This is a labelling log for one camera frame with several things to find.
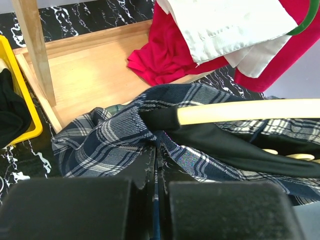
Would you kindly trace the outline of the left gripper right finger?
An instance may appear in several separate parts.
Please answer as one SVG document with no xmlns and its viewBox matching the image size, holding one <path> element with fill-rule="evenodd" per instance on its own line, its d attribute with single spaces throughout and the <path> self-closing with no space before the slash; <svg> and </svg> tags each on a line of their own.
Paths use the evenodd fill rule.
<svg viewBox="0 0 320 240">
<path fill-rule="evenodd" d="M 265 182 L 198 182 L 158 151 L 163 240 L 302 240 L 287 196 Z"/>
</svg>

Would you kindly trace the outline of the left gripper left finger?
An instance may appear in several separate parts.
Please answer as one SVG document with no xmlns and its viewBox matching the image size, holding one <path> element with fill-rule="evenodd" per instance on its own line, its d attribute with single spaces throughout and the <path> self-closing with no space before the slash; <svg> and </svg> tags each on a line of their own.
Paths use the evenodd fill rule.
<svg viewBox="0 0 320 240">
<path fill-rule="evenodd" d="M 3 240 L 147 240 L 153 234 L 153 147 L 115 176 L 34 178 L 0 208 Z"/>
</svg>

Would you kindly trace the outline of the navy plaid skirt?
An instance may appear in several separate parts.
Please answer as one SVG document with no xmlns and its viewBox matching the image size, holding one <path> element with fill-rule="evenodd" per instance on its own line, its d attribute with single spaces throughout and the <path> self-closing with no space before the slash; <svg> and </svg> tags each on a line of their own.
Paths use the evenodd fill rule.
<svg viewBox="0 0 320 240">
<path fill-rule="evenodd" d="M 165 136 L 174 125 L 174 108 L 250 101 L 201 84 L 163 84 L 149 88 L 116 114 L 97 107 L 74 119 L 52 138 L 52 150 L 64 177 L 111 177 L 127 168 L 147 148 L 165 148 L 171 159 L 200 183 L 264 182 L 289 199 L 302 229 L 302 240 L 320 237 L 320 168 L 315 175 L 267 170 L 244 170 L 185 154 Z"/>
</svg>

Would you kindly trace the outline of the cream plastic hanger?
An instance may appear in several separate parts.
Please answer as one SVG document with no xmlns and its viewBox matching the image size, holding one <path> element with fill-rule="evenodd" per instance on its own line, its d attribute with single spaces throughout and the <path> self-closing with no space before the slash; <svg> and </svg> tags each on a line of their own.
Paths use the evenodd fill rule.
<svg viewBox="0 0 320 240">
<path fill-rule="evenodd" d="M 244 100 L 174 108 L 173 154 L 242 170 L 313 176 L 320 168 L 319 99 Z"/>
</svg>

